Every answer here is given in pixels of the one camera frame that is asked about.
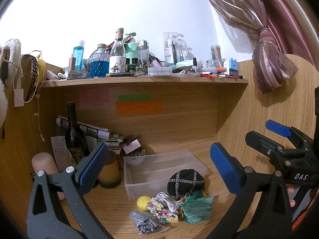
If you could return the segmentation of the person's right hand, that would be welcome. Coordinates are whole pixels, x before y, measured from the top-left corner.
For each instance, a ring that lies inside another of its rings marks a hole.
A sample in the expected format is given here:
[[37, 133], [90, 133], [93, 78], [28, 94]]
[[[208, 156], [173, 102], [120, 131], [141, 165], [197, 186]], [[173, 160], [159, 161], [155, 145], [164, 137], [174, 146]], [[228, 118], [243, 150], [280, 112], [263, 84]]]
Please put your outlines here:
[[302, 200], [296, 201], [297, 194], [299, 191], [305, 189], [305, 186], [298, 186], [292, 184], [286, 184], [286, 188], [288, 191], [288, 196], [290, 200], [290, 206], [293, 208], [297, 205], [298, 208], [306, 209], [312, 204], [312, 201], [316, 199], [318, 196], [318, 188], [312, 188], [307, 191], [307, 193], [303, 196]]

